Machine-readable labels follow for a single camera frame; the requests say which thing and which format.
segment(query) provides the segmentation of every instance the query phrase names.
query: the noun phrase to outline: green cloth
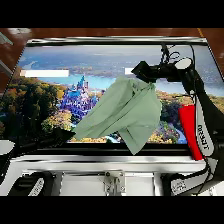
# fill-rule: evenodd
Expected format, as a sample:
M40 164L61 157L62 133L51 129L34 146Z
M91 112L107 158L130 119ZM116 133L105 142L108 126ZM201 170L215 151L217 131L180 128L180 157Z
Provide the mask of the green cloth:
M161 109L154 84L119 77L73 129L74 137L100 138L118 131L136 154L158 127Z

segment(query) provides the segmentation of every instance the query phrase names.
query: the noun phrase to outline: red strip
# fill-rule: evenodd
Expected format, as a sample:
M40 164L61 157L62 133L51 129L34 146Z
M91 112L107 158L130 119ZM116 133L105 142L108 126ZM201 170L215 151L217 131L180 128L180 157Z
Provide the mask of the red strip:
M180 108L179 117L193 158L195 160L203 159L195 137L195 106L189 105Z

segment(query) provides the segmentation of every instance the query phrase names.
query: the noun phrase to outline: wooden floor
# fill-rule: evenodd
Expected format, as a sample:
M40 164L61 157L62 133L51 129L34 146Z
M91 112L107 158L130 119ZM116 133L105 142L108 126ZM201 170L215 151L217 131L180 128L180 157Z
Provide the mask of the wooden floor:
M192 36L206 37L215 58L224 74L224 28L30 28L29 33L13 33L12 29L0 28L14 45L0 44L0 60L11 70L28 39L75 37L75 36ZM8 82L8 77L0 72L0 92Z

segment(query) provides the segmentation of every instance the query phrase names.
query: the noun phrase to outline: black cable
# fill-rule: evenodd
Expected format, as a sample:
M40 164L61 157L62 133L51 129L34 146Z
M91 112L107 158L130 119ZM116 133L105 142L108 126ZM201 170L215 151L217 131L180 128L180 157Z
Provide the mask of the black cable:
M196 72L196 69L195 69L195 52L194 52L194 48L192 47L192 45L190 45L190 47L191 47L192 53L193 53L193 70L194 70L194 72ZM196 85L195 85L195 82L196 82L196 78L194 76L194 94L193 94L193 97L195 98L195 105L196 105L197 98L196 98ZM208 175L205 178L205 181L203 182L203 184L201 185L199 191L196 193L196 196L198 196L201 193L201 190L203 189L203 187L205 186L205 184L208 182L208 179L209 179L209 177L211 176L211 173L212 173L211 172L211 167L210 167L209 162L208 162L208 159L204 156L204 154L202 153L200 147L198 147L198 148L199 148L199 150L200 150L200 152L202 154L203 160L206 163L206 167L208 169Z

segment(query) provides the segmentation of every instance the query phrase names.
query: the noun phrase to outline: folded garment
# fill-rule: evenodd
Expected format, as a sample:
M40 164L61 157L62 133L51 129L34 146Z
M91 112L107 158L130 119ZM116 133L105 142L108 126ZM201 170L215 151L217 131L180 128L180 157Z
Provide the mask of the folded garment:
M119 77L73 129L74 137L100 138L118 131L136 154L158 127L161 109L153 83Z
M192 152L195 160L203 159L202 154L198 148L196 133L195 133L195 106L183 106L179 109L179 117L184 133L188 142L188 146Z

